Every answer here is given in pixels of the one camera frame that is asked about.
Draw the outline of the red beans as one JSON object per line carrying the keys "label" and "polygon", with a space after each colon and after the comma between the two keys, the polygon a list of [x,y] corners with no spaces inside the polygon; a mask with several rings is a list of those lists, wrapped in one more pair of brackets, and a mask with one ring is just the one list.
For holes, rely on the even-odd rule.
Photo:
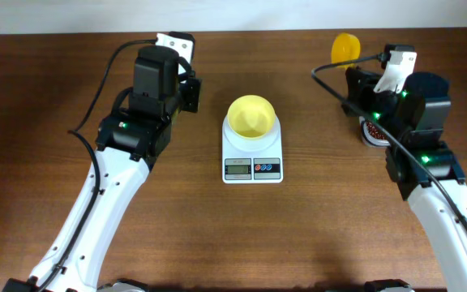
{"label": "red beans", "polygon": [[374,140],[386,141],[386,136],[383,135],[374,124],[370,122],[366,122],[366,130],[368,132],[368,136],[370,136]]}

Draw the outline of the orange measuring scoop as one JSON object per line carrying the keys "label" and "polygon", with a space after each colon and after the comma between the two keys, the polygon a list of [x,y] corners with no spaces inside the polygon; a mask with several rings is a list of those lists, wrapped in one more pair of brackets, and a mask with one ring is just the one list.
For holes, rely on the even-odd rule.
{"label": "orange measuring scoop", "polygon": [[332,63],[348,62],[358,59],[361,53],[359,39],[346,32],[339,34],[332,43],[331,61]]}

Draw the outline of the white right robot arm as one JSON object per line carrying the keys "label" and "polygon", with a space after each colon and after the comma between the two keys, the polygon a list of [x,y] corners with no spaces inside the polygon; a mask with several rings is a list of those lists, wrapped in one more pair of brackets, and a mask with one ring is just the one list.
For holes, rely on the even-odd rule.
{"label": "white right robot arm", "polygon": [[467,185],[454,152],[442,141],[451,108],[449,83],[414,72],[395,92],[376,92],[380,76],[358,67],[345,72],[348,99],[396,140],[386,168],[420,221],[449,291],[467,291]]}

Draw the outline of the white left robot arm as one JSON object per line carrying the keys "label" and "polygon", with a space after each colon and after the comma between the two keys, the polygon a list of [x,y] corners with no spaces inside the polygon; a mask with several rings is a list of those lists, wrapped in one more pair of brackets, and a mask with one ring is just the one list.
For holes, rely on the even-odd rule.
{"label": "white left robot arm", "polygon": [[101,120],[96,143],[78,130],[91,158],[88,176],[61,231],[27,280],[9,279],[9,291],[95,291],[120,221],[170,142],[174,119],[196,112],[201,81],[189,61],[162,45],[139,49],[132,86]]}

